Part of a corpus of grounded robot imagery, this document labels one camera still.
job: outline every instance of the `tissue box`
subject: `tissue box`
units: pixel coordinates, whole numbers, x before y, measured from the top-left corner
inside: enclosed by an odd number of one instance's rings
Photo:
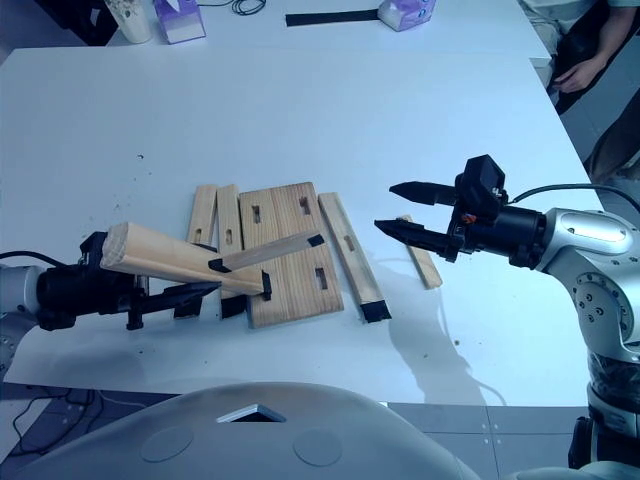
[[[428,22],[435,5],[436,0],[385,0],[378,18],[399,32]]]
[[[171,3],[167,0],[154,0],[153,5],[169,43],[206,36],[196,0],[171,0]]]

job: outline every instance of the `person's hand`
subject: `person's hand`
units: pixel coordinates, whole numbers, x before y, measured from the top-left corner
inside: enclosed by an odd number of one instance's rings
[[[591,58],[571,67],[553,81],[553,88],[562,93],[572,93],[587,88],[595,76],[605,67],[605,62]]]

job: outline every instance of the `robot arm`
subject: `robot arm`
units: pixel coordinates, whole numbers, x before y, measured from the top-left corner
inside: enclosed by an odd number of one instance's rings
[[[454,262],[486,250],[558,279],[569,292],[589,349],[594,420],[640,438],[640,233],[603,212],[509,206],[504,173],[485,155],[468,161],[455,187],[391,187],[409,200],[453,206],[446,234],[404,220],[376,221],[391,237]]]
[[[0,265],[0,381],[13,361],[22,337],[35,325],[45,330],[70,328],[90,313],[127,313],[128,330],[143,327],[142,315],[182,307],[220,286],[198,282],[149,295],[147,277],[100,268],[105,232],[95,232],[81,245],[74,265],[44,270],[36,266]]]

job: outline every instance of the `light wood piece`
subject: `light wood piece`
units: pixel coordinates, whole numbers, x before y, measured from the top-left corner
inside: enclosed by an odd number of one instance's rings
[[[402,215],[399,218],[407,220],[408,222],[413,221],[410,215]],[[440,277],[440,273],[438,273],[433,260],[431,260],[429,252],[422,248],[410,247],[408,245],[407,248],[409,249],[409,255],[411,255],[413,263],[415,263],[416,268],[418,269],[422,283],[424,283],[427,290],[438,288],[442,285],[442,278]]]
[[[196,188],[187,242],[211,245],[217,188],[215,185],[200,185]]]
[[[219,264],[209,266],[222,273],[236,271],[284,255],[290,255],[307,248],[317,247],[323,243],[324,238],[316,228],[314,230],[289,235],[288,237],[265,243],[256,248],[250,248],[249,250],[232,253],[230,255],[223,255],[222,258],[219,259]]]
[[[318,195],[318,201],[333,234],[353,294],[362,308],[365,319],[373,322],[391,318],[378,282],[373,276],[373,271],[338,194],[321,193]]]
[[[243,250],[242,226],[240,224],[240,203],[238,187],[227,185],[217,192],[218,197],[218,253],[229,255]],[[222,290],[220,299],[233,298],[237,294]]]
[[[246,249],[319,229],[322,217],[311,183],[240,194]],[[273,294],[250,299],[254,327],[342,310],[342,296],[325,244],[260,264],[270,275]]]
[[[237,293],[262,293],[260,269],[245,268],[222,274],[209,268],[209,260],[215,258],[220,255],[164,233],[121,223],[109,228],[100,267],[181,283],[222,282],[226,289]]]
[[[199,245],[211,245],[213,237],[213,223],[216,210],[215,185],[199,185],[193,198],[191,220],[187,231],[187,242]],[[187,305],[177,307],[173,311],[173,318],[190,318],[200,315],[202,298],[197,298]]]

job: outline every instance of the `wooden plank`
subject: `wooden plank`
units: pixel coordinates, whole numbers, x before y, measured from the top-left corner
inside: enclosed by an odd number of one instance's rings
[[[238,187],[227,185],[218,189],[218,252],[229,255],[243,250]]]
[[[202,247],[133,223],[121,223],[109,228],[100,267],[181,283],[222,282],[228,290],[245,295],[262,293],[259,269],[219,273],[208,265],[216,258],[220,255]]]
[[[402,215],[401,218],[403,220],[407,220],[408,222],[412,222],[410,215]],[[438,269],[436,268],[433,260],[431,260],[431,255],[427,250],[423,250],[422,248],[415,248],[407,246],[409,250],[409,255],[413,259],[413,263],[416,265],[418,269],[418,273],[420,274],[420,278],[422,279],[422,283],[430,290],[432,288],[438,288],[442,285],[442,278],[440,277],[440,273],[438,273]]]
[[[311,183],[240,194],[245,248],[300,232],[323,230]],[[269,273],[271,300],[250,300],[254,327],[342,310],[342,296],[326,244],[260,264]]]
[[[353,231],[338,194],[321,193],[318,195],[318,201],[333,234],[342,266],[347,273],[347,278],[365,320],[377,322],[391,318],[378,282],[373,276],[373,271],[367,262],[367,257]]]
[[[223,255],[215,263],[209,263],[209,267],[222,273],[228,273],[241,268],[250,267],[259,263],[273,260],[274,258],[290,255],[311,247],[317,247],[324,243],[324,238],[316,228],[306,232],[296,233],[288,237],[265,243],[259,247],[250,248],[242,252]]]
[[[240,202],[238,187],[227,185],[219,188],[218,193],[218,252],[229,255],[241,252],[244,248],[242,225],[240,224]],[[246,310],[247,297],[222,289],[220,292],[220,311],[222,318],[229,318]]]
[[[215,185],[200,185],[196,188],[187,242],[211,245],[217,188]]]
[[[187,231],[187,242],[211,245],[216,210],[216,185],[199,185],[193,197],[191,220]],[[173,318],[189,318],[200,315],[202,298],[196,298],[173,310]]]

